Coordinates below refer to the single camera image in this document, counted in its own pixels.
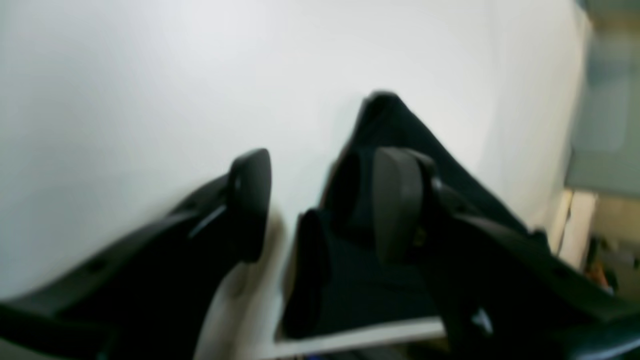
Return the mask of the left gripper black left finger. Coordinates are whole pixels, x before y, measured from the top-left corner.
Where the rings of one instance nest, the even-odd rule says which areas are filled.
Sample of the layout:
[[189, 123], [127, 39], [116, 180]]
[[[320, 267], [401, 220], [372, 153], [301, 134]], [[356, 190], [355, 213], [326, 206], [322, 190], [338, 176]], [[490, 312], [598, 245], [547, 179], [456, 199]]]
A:
[[2, 301], [2, 339], [64, 359], [191, 360], [226, 275], [261, 257], [271, 189], [268, 150], [243, 153], [167, 215]]

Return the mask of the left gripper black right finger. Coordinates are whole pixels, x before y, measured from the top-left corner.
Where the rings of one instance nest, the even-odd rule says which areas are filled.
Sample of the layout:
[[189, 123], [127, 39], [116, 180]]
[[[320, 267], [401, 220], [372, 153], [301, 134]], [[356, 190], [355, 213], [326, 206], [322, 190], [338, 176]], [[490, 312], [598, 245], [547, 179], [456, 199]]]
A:
[[375, 151], [375, 250], [418, 269], [460, 360], [610, 360], [639, 350], [639, 306], [465, 207], [422, 153]]

